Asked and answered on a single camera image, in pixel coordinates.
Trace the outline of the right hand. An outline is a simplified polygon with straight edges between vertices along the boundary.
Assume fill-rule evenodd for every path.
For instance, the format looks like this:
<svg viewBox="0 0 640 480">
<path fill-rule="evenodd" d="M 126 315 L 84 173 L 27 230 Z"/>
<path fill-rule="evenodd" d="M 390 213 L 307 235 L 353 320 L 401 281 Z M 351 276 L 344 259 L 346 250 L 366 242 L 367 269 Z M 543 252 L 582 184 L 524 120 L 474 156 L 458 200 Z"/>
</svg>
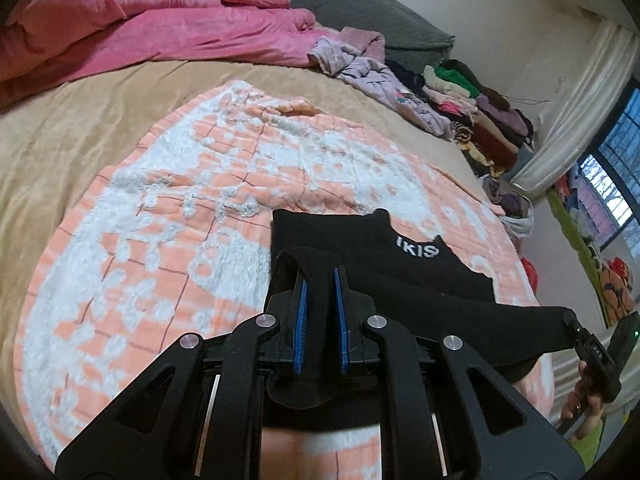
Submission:
<svg viewBox="0 0 640 480">
<path fill-rule="evenodd" d="M 570 392 L 562 406 L 561 422 L 574 420 L 580 416 L 582 406 L 587 403 L 585 418 L 577 429 L 568 437 L 570 442 L 577 442 L 588 437 L 596 430 L 601 422 L 604 411 L 604 402 L 600 393 L 592 388 L 592 380 L 589 375 L 588 364 L 580 361 L 578 364 L 580 379 L 576 382 L 574 390 Z"/>
</svg>

